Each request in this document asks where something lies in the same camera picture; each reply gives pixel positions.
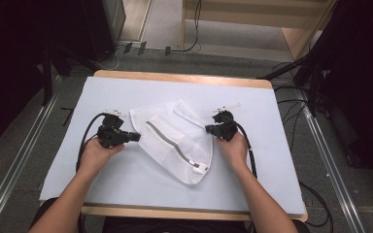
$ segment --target table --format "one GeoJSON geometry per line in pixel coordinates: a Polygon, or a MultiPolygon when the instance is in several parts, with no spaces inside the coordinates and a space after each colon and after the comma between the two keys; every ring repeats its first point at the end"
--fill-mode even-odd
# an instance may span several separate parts
{"type": "MultiPolygon", "coordinates": [[[[181,45],[186,19],[194,19],[197,0],[183,0],[181,45]]],[[[336,0],[202,0],[200,20],[281,27],[294,59],[323,29],[336,0]]]]}
{"type": "MultiPolygon", "coordinates": [[[[172,83],[179,83],[181,85],[183,85],[183,83],[184,84],[196,83],[196,84],[199,84],[199,86],[201,84],[205,84],[205,85],[208,84],[208,86],[204,86],[204,87],[207,87],[208,89],[215,88],[216,86],[219,87],[220,85],[223,85],[225,87],[227,87],[227,86],[231,86],[231,87],[232,86],[241,86],[241,87],[245,87],[245,88],[256,87],[258,90],[261,90],[262,92],[263,91],[266,91],[266,92],[271,92],[272,91],[271,83],[268,82],[268,81],[257,81],[257,80],[246,80],[246,79],[233,79],[233,78],[208,77],[208,76],[196,76],[196,75],[172,75],[172,74],[139,73],[139,72],[117,72],[117,71],[98,71],[94,74],[94,76],[95,77],[102,77],[102,78],[116,78],[116,79],[120,79],[119,82],[122,82],[122,83],[124,83],[124,81],[130,82],[131,80],[133,80],[133,81],[137,81],[137,83],[142,83],[142,82],[148,81],[148,82],[153,82],[153,83],[150,83],[150,84],[157,84],[156,81],[159,81],[159,82],[162,82],[162,83],[159,83],[159,85],[166,85],[166,84],[171,85],[172,83]]],[[[88,109],[92,108],[90,104],[85,105],[85,107],[88,108],[88,109]]],[[[72,124],[74,122],[74,117],[72,118],[71,125],[70,125],[70,128],[68,129],[68,132],[70,131],[71,127],[73,127],[72,124]]],[[[68,138],[68,132],[67,132],[67,135],[65,136],[64,142],[68,138]]],[[[56,156],[56,159],[53,162],[51,168],[56,167],[56,166],[58,166],[58,167],[63,166],[62,164],[59,163],[59,161],[61,159],[57,159],[57,158],[58,158],[58,155],[56,156]]],[[[206,175],[206,177],[204,177],[202,183],[204,182],[205,179],[207,179],[207,177],[208,177],[207,180],[212,179],[210,176],[214,177],[214,175],[215,175],[215,173],[218,169],[216,167],[217,163],[218,163],[218,165],[217,165],[218,167],[225,166],[225,164],[223,164],[223,165],[221,164],[222,161],[220,159],[213,158],[213,160],[214,160],[214,162],[213,162],[213,165],[211,165],[212,166],[211,169],[213,169],[212,171],[214,171],[214,172],[213,172],[212,175],[209,172],[206,175]]],[[[289,163],[286,163],[286,164],[289,166],[289,168],[293,169],[293,164],[292,164],[291,160],[290,160],[289,163]]],[[[67,165],[65,165],[65,168],[68,167],[69,170],[73,170],[72,169],[73,165],[74,164],[67,164],[67,165]]],[[[258,173],[262,177],[262,174],[265,174],[265,171],[262,171],[262,168],[260,167],[258,173]]],[[[100,179],[105,179],[105,177],[108,177],[108,176],[107,175],[105,175],[105,176],[101,175],[101,177],[103,177],[103,178],[100,178],[100,179]]],[[[53,183],[53,182],[58,183],[59,182],[58,179],[59,178],[56,177],[56,174],[51,173],[51,170],[50,170],[49,175],[47,176],[47,179],[45,181],[44,188],[43,188],[43,193],[44,194],[41,193],[41,200],[45,200],[48,197],[51,197],[51,195],[58,194],[61,190],[63,190],[63,187],[62,188],[59,187],[58,191],[57,191],[58,193],[51,194],[52,190],[49,188],[49,186],[51,186],[51,183],[53,183]]],[[[129,175],[126,174],[126,177],[123,177],[123,179],[131,179],[131,178],[130,178],[129,175]]],[[[97,184],[95,185],[95,188],[101,188],[102,189],[102,187],[97,185],[97,184]]],[[[193,192],[199,192],[200,189],[205,189],[205,188],[206,188],[206,186],[201,185],[200,188],[194,189],[193,192]]],[[[234,193],[232,193],[231,195],[232,196],[237,196],[237,193],[239,191],[237,192],[237,190],[233,190],[233,192],[234,193]]],[[[297,195],[294,196],[294,201],[296,202],[297,200],[300,200],[302,202],[300,192],[299,192],[299,196],[297,196],[297,195]]],[[[108,203],[106,203],[106,204],[99,204],[99,203],[87,204],[86,203],[83,207],[83,213],[85,215],[100,215],[100,216],[138,216],[138,217],[167,217],[167,218],[170,217],[170,218],[184,218],[184,219],[192,219],[192,218],[197,219],[197,218],[199,218],[199,219],[224,219],[224,220],[226,220],[226,219],[228,219],[228,220],[250,220],[250,215],[249,215],[248,211],[225,211],[225,210],[209,210],[209,209],[203,210],[203,209],[197,209],[197,208],[193,208],[193,207],[191,209],[190,208],[185,208],[185,207],[183,207],[183,208],[157,207],[157,206],[146,207],[146,206],[139,206],[139,205],[108,204],[108,203]]],[[[298,214],[291,214],[291,213],[288,213],[288,214],[293,218],[301,218],[301,219],[304,219],[304,220],[307,218],[306,211],[303,211],[302,213],[300,212],[298,214]]]]}

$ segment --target black cable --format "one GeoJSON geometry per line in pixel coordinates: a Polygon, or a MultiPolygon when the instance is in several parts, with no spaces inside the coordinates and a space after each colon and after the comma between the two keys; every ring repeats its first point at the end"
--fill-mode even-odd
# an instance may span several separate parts
{"type": "Polygon", "coordinates": [[[277,71],[274,71],[272,72],[271,74],[269,75],[266,75],[266,76],[263,76],[263,77],[259,77],[257,78],[258,80],[268,80],[268,81],[271,81],[277,77],[279,77],[280,75],[283,75],[284,73],[288,72],[288,71],[291,71],[292,69],[300,66],[300,65],[303,65],[306,61],[308,60],[308,54],[291,62],[290,64],[284,66],[283,68],[277,70],[277,71]]]}
{"type": "Polygon", "coordinates": [[[241,130],[242,134],[244,135],[245,141],[247,141],[248,152],[250,153],[251,169],[253,170],[254,176],[257,178],[255,160],[254,160],[254,152],[253,152],[253,148],[251,147],[250,140],[248,139],[248,136],[244,130],[244,127],[242,127],[241,124],[237,123],[236,121],[235,123],[237,127],[241,130]]]}
{"type": "Polygon", "coordinates": [[[189,50],[192,50],[192,48],[195,47],[196,43],[198,42],[198,24],[199,24],[199,18],[201,16],[201,8],[202,8],[202,0],[198,0],[198,3],[196,4],[196,8],[195,8],[195,16],[194,16],[194,22],[195,22],[195,42],[192,44],[191,47],[189,47],[189,49],[187,50],[171,50],[174,51],[174,52],[186,52],[186,51],[189,51],[189,50]]]}
{"type": "Polygon", "coordinates": [[[288,100],[278,101],[277,104],[282,104],[282,103],[286,103],[286,102],[293,102],[293,101],[298,101],[298,102],[302,102],[302,103],[308,103],[308,100],[303,100],[303,99],[288,99],[288,100]]]}
{"type": "Polygon", "coordinates": [[[87,129],[86,129],[86,131],[84,133],[83,139],[81,140],[80,151],[78,152],[78,160],[77,160],[76,172],[78,172],[78,169],[80,168],[80,165],[81,165],[81,157],[83,156],[84,148],[86,146],[85,139],[86,139],[87,132],[89,131],[90,126],[92,126],[93,122],[96,121],[99,117],[104,116],[104,115],[105,114],[98,114],[97,116],[95,116],[93,118],[93,120],[90,121],[89,125],[87,126],[87,129]]]}
{"type": "MultiPolygon", "coordinates": [[[[289,117],[286,121],[283,122],[283,124],[287,123],[291,118],[295,117],[295,122],[293,124],[293,129],[292,129],[292,138],[291,138],[291,144],[290,144],[290,147],[289,147],[289,151],[292,152],[292,147],[293,147],[293,142],[294,142],[294,138],[295,138],[295,126],[296,126],[296,123],[298,121],[298,118],[302,112],[302,110],[307,107],[307,105],[304,105],[302,106],[302,108],[298,111],[297,114],[289,117]]],[[[307,188],[308,191],[310,191],[316,198],[317,200],[319,200],[319,202],[322,204],[322,206],[325,208],[325,211],[326,211],[326,219],[324,222],[322,223],[319,223],[319,224],[315,224],[315,223],[311,223],[311,222],[308,222],[306,221],[305,223],[306,224],[309,224],[311,226],[314,226],[314,227],[321,227],[321,226],[324,226],[328,223],[328,221],[330,222],[330,232],[332,233],[333,232],[333,228],[334,228],[334,223],[333,223],[333,219],[332,219],[332,214],[329,210],[329,208],[327,207],[325,201],[323,200],[323,198],[320,196],[319,193],[317,193],[313,188],[309,187],[308,185],[306,185],[305,183],[301,182],[301,181],[298,181],[299,184],[305,188],[307,188]]]]}
{"type": "Polygon", "coordinates": [[[306,92],[309,91],[309,89],[307,89],[307,88],[299,87],[299,86],[296,86],[296,85],[280,85],[280,86],[274,88],[274,92],[277,92],[280,89],[299,89],[299,90],[304,90],[306,92]]]}
{"type": "MultiPolygon", "coordinates": [[[[90,137],[90,139],[88,141],[85,141],[87,132],[89,131],[89,129],[92,126],[93,122],[96,121],[99,117],[104,116],[104,115],[105,114],[98,114],[97,116],[95,116],[90,121],[89,125],[86,128],[86,131],[84,133],[83,139],[81,140],[80,151],[78,152],[78,160],[77,160],[77,165],[76,165],[76,168],[75,168],[76,172],[78,172],[78,169],[80,169],[81,158],[82,158],[82,155],[84,153],[84,149],[85,149],[88,141],[96,136],[96,134],[95,134],[92,137],[90,137]]],[[[80,213],[80,215],[78,216],[78,232],[79,233],[85,233],[85,217],[82,215],[82,213],[80,213]]]]}
{"type": "MultiPolygon", "coordinates": [[[[196,32],[195,42],[192,44],[191,47],[189,47],[186,50],[171,50],[171,52],[187,52],[187,51],[192,50],[196,46],[196,44],[198,43],[198,35],[199,35],[198,25],[199,25],[199,18],[201,16],[201,8],[202,8],[202,0],[198,0],[198,3],[196,4],[195,16],[194,16],[195,32],[196,32]]],[[[145,50],[165,51],[165,50],[157,50],[157,49],[145,49],[145,50]]]]}
{"type": "MultiPolygon", "coordinates": [[[[280,65],[283,65],[283,64],[291,64],[292,62],[281,62],[281,63],[278,63],[278,64],[276,64],[274,67],[272,67],[272,71],[274,71],[278,66],[280,66],[280,65]]],[[[292,70],[290,70],[289,71],[289,73],[292,75],[292,77],[294,78],[295,77],[295,75],[292,73],[292,70]]]]}
{"type": "Polygon", "coordinates": [[[331,214],[331,211],[329,210],[328,206],[326,205],[325,201],[323,200],[323,198],[320,196],[319,193],[317,193],[312,187],[306,185],[305,183],[301,182],[301,181],[298,181],[299,184],[303,187],[305,187],[309,192],[311,192],[316,198],[317,200],[322,204],[323,208],[325,209],[326,211],[326,220],[325,222],[323,223],[319,223],[319,224],[314,224],[314,223],[311,223],[311,222],[308,222],[306,221],[305,223],[311,225],[311,226],[315,226],[315,227],[321,227],[321,226],[324,226],[326,225],[326,223],[328,222],[329,220],[329,231],[332,233],[334,232],[334,220],[332,218],[332,214],[331,214]]]}
{"type": "Polygon", "coordinates": [[[293,104],[293,105],[291,105],[291,106],[289,107],[289,109],[287,110],[287,113],[284,115],[284,117],[281,118],[281,121],[284,121],[284,119],[289,115],[290,110],[291,110],[293,107],[295,107],[297,104],[298,104],[298,103],[295,103],[295,104],[293,104]]]}
{"type": "Polygon", "coordinates": [[[301,111],[302,111],[303,109],[305,109],[305,107],[307,107],[307,106],[308,106],[308,105],[304,105],[304,106],[302,106],[302,108],[298,111],[297,114],[290,116],[288,119],[286,119],[285,121],[283,121],[283,124],[286,124],[290,119],[292,119],[292,118],[294,118],[294,117],[298,117],[299,114],[301,114],[301,111]]]}

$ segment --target mesh bag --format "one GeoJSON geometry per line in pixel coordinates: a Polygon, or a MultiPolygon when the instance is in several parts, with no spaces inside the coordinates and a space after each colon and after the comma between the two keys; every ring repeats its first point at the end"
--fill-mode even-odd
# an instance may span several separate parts
{"type": "Polygon", "coordinates": [[[139,146],[181,182],[199,183],[211,165],[213,137],[201,125],[195,124],[195,130],[191,131],[190,126],[183,130],[187,124],[181,127],[171,124],[169,115],[172,114],[205,125],[183,101],[178,101],[175,106],[164,106],[131,110],[134,128],[141,134],[139,146]]]}

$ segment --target floor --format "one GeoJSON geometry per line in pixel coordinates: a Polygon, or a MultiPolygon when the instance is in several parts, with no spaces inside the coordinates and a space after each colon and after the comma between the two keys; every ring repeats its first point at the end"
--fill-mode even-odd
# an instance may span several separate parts
{"type": "MultiPolygon", "coordinates": [[[[128,54],[122,52],[111,56],[102,62],[106,67],[118,70],[167,72],[185,74],[204,74],[231,76],[240,78],[255,78],[269,74],[280,67],[282,62],[291,62],[292,58],[279,28],[258,27],[249,25],[235,25],[228,23],[200,22],[199,46],[185,54],[171,54],[164,56],[165,47],[178,48],[179,23],[178,11],[181,10],[180,1],[153,0],[124,1],[125,7],[141,9],[138,18],[143,21],[134,26],[130,32],[124,31],[125,42],[147,42],[149,50],[144,55],[137,55],[136,50],[128,54]],[[129,6],[128,3],[142,3],[140,6],[129,6]],[[168,20],[164,16],[174,17],[168,20]]],[[[193,23],[186,26],[186,47],[194,40],[193,23]]],[[[0,232],[24,232],[34,216],[39,202],[40,189],[51,161],[67,130],[67,116],[69,112],[63,109],[74,108],[76,105],[85,77],[91,72],[80,64],[72,62],[73,73],[70,77],[62,78],[57,100],[53,105],[51,116],[42,128],[22,173],[18,177],[14,190],[7,198],[6,206],[0,216],[0,232]]],[[[273,81],[274,86],[288,84],[291,74],[284,74],[273,81]]],[[[10,169],[12,161],[28,135],[35,117],[42,111],[40,101],[43,93],[38,93],[28,106],[11,124],[0,140],[0,183],[10,169]]],[[[299,98],[294,90],[280,90],[276,93],[277,100],[299,98]]],[[[279,105],[284,116],[299,111],[299,106],[291,109],[291,104],[279,105]]],[[[285,124],[288,143],[293,143],[293,161],[298,178],[315,189],[325,200],[334,219],[334,232],[373,232],[373,171],[370,169],[356,169],[349,165],[346,153],[340,144],[336,130],[325,114],[318,114],[316,120],[324,135],[331,157],[339,170],[343,185],[346,187],[353,205],[356,207],[362,228],[353,228],[348,214],[343,209],[344,201],[335,191],[335,185],[326,167],[325,159],[316,144],[312,133],[308,114],[300,115],[298,122],[295,118],[285,124]]],[[[303,188],[305,203],[309,213],[309,221],[320,223],[325,220],[325,210],[320,202],[303,188]]],[[[88,232],[99,232],[102,217],[89,217],[86,224],[88,232]]],[[[329,223],[323,227],[311,227],[312,232],[329,232],[329,223]]]]}

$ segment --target person's right hand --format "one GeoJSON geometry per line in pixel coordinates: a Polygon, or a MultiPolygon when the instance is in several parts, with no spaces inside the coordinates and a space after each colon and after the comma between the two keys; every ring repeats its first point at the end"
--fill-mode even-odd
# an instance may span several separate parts
{"type": "Polygon", "coordinates": [[[221,139],[217,139],[218,145],[222,150],[222,154],[226,161],[231,166],[232,170],[237,172],[239,169],[247,166],[247,141],[245,137],[240,133],[236,132],[231,141],[226,142],[221,139]]]}
{"type": "Polygon", "coordinates": [[[89,140],[81,158],[81,165],[78,172],[85,173],[91,178],[95,178],[99,171],[108,163],[111,157],[125,148],[125,145],[117,145],[105,149],[101,145],[101,139],[93,138],[89,140]]]}

